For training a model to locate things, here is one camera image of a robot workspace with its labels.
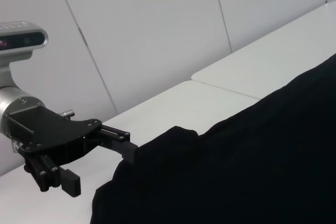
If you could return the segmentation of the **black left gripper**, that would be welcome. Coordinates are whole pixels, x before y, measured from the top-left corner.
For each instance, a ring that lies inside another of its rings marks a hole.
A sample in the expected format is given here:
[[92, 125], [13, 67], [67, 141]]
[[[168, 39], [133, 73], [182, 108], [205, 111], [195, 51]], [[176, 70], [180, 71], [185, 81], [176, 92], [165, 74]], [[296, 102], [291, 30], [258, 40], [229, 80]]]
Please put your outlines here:
[[42, 192], [60, 186], [71, 197], [81, 195], [80, 177], [60, 165], [80, 159], [98, 145], [119, 153], [128, 163], [137, 156], [138, 146], [130, 141], [129, 132], [102, 125], [98, 119], [67, 120], [38, 106], [9, 114], [5, 120], [7, 132], [22, 144], [18, 153], [25, 159], [24, 170]]

